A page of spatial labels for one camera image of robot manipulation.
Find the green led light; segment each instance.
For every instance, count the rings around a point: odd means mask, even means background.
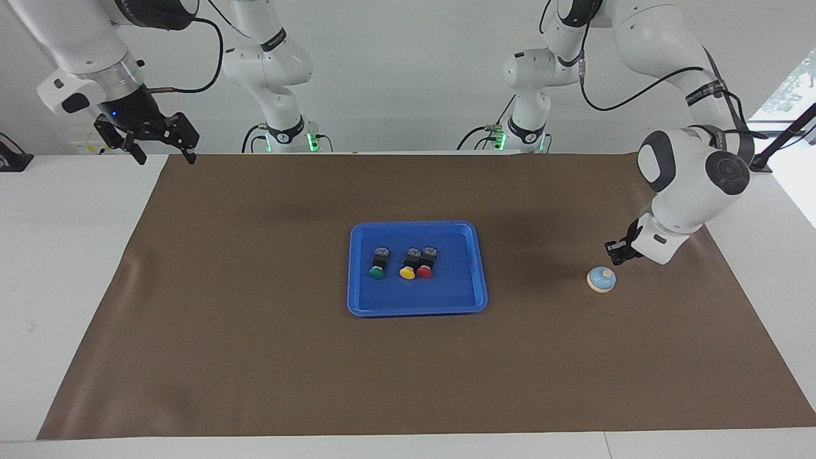
[[[318,151],[320,149],[320,142],[317,141],[317,138],[314,134],[307,134],[308,137],[308,146],[312,151]]]
[[[504,132],[499,133],[499,138],[496,141],[495,148],[496,149],[504,149],[504,144],[507,143],[508,136]]]

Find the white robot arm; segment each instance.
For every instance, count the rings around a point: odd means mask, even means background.
[[[529,151],[542,141],[549,111],[548,98],[540,95],[545,87],[580,82],[586,95],[586,33],[591,21],[611,26],[623,63],[677,87],[696,122],[652,132],[643,142],[638,165],[657,196],[624,239],[606,244],[616,265],[641,256],[666,264],[692,233],[747,188],[753,136],[713,59],[691,35],[674,2],[553,1],[557,13],[544,29],[548,48],[518,53],[504,66],[505,78],[517,91],[517,106],[503,124],[507,147]]]
[[[266,137],[276,153],[317,151],[317,125],[300,113],[286,88],[309,81],[313,65],[289,38],[269,0],[232,0],[236,26],[257,45],[227,50],[224,75],[257,100],[266,117]]]
[[[112,148],[147,157],[136,140],[172,145],[192,164],[199,135],[182,113],[165,117],[144,85],[141,61],[116,35],[118,25],[181,30],[195,19],[198,0],[9,0],[59,67],[38,87],[58,115],[97,106],[95,127]],[[117,130],[125,134],[122,138]]]

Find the window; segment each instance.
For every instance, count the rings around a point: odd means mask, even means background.
[[[787,122],[816,102],[816,49],[810,52],[751,117],[752,123]]]

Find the white wall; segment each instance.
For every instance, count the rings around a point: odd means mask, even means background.
[[[216,2],[229,13],[227,0]],[[816,44],[812,0],[679,3],[749,112]],[[301,108],[343,150],[452,149],[470,128],[494,121],[512,94],[501,79],[504,59],[543,45],[537,31],[542,5],[528,0],[277,0],[290,36],[315,62],[313,80],[295,88]],[[0,127],[11,123],[9,118],[27,119],[8,129],[39,153],[53,152],[52,141],[39,137],[60,137],[60,122],[43,113],[33,92],[49,69],[26,57],[26,49],[34,47],[31,38],[19,25],[7,27],[16,18],[6,10],[6,0],[0,0],[2,103],[17,108],[13,117],[4,111]],[[216,18],[206,2],[202,15]],[[215,36],[205,25],[182,32],[130,27],[120,34],[133,54],[147,61],[150,85],[196,87],[215,67]],[[228,46],[245,43],[226,26],[224,34]],[[611,37],[610,30],[595,29],[588,39],[588,91],[603,105],[651,82],[623,67]],[[668,85],[612,114],[589,109],[577,87],[550,94],[555,151],[631,151],[651,129],[691,122],[682,97]],[[261,121],[250,96],[225,79],[204,94],[157,98],[167,114],[184,111],[193,120],[203,153],[237,150],[246,129]]]

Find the black stand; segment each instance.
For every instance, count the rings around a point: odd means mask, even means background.
[[[805,126],[808,125],[814,118],[816,118],[816,104],[810,106],[809,109],[794,121],[788,129],[774,140],[774,143],[768,145],[762,153],[754,157],[751,161],[751,170],[754,172],[771,172],[768,168],[768,160],[774,153],[778,152],[793,136],[797,135]]]
[[[0,142],[0,172],[22,172],[29,166],[33,154],[19,154],[11,151],[6,144]]]

